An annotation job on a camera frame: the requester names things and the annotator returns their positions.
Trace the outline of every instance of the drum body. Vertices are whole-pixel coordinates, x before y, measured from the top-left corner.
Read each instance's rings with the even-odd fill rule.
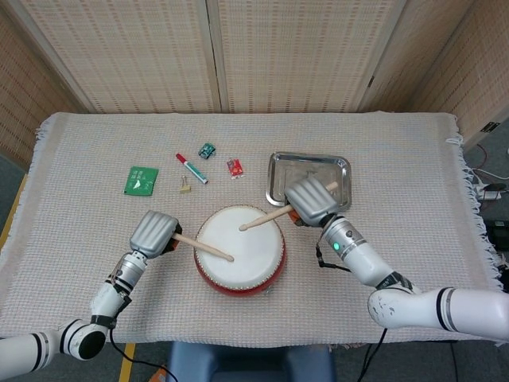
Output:
[[[196,267],[213,288],[233,296],[265,290],[281,274],[286,248],[274,221],[241,232],[239,227],[265,213],[255,207],[235,205],[210,216],[196,239],[235,258],[234,262],[195,249]]]

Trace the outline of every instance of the power strip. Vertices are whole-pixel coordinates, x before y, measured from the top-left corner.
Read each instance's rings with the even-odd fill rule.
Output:
[[[497,201],[502,198],[500,191],[484,191],[487,185],[476,185],[476,197],[478,201]]]

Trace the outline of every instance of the tablecloth fringe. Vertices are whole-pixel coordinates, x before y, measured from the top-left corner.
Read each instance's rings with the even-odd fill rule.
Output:
[[[25,188],[21,191],[21,195],[19,197],[19,202],[16,208],[16,212],[13,216],[13,221],[10,226],[9,236],[7,237],[7,241],[2,248],[2,254],[0,255],[0,268],[5,261],[7,261],[7,253],[9,253],[9,246],[11,245],[12,238],[17,235],[17,230],[19,226],[19,219],[22,216],[23,209],[25,208],[26,198],[29,195],[29,189],[31,187],[31,179],[30,177],[37,171],[37,167],[41,162],[41,155],[44,152],[44,148],[46,146],[46,142],[48,141],[47,137],[52,129],[53,120],[56,118],[56,114],[49,116],[37,129],[36,131],[36,143],[33,148],[33,158],[32,163],[30,164],[29,173],[27,174],[27,179],[25,183]]]
[[[482,247],[483,247],[483,255],[484,259],[488,263],[488,282],[490,283],[490,287],[494,289],[503,289],[503,284],[499,281],[500,272],[497,268],[497,265],[500,263],[500,257],[496,253],[495,248],[492,243],[490,243],[488,239],[488,234],[486,233],[486,225],[484,225],[483,218],[479,215],[480,212],[480,202],[477,200],[477,193],[474,189],[474,185],[472,184],[472,180],[474,178],[474,173],[470,167],[468,167],[467,162],[463,157],[463,136],[461,134],[455,134],[452,138],[446,139],[447,143],[450,143],[456,147],[456,155],[457,160],[460,164],[460,168],[463,175],[463,182],[465,188],[467,190],[468,199],[470,200],[470,207],[473,212],[474,221],[476,224],[477,235],[482,239]]]

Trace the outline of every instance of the green card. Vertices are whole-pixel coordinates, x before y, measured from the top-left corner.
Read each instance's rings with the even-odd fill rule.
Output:
[[[158,172],[158,169],[149,167],[131,167],[124,193],[126,195],[149,197],[152,195],[153,184],[156,182]]]

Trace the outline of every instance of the drumstick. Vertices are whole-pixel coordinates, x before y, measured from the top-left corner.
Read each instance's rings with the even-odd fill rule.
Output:
[[[228,261],[234,261],[234,257],[227,255],[226,253],[220,251],[219,249],[215,249],[214,247],[210,247],[207,244],[200,243],[199,241],[193,240],[190,237],[182,236],[178,233],[174,233],[172,236],[175,240],[181,241],[183,243],[189,244],[190,246],[194,248],[199,248],[202,251],[206,251],[207,253],[210,253],[211,255],[220,257],[222,259],[228,260]]]
[[[327,189],[327,191],[332,192],[335,189],[337,189],[338,186],[339,185],[337,184],[337,181],[334,181],[330,185],[326,185],[325,188]],[[267,213],[265,216],[259,217],[258,219],[253,220],[250,223],[242,224],[239,227],[239,230],[246,231],[249,228],[257,227],[259,225],[266,223],[267,221],[274,220],[276,217],[280,217],[281,215],[285,215],[288,212],[292,212],[292,211],[293,211],[292,205],[286,205],[285,207],[281,207],[280,209],[278,209],[274,212]]]

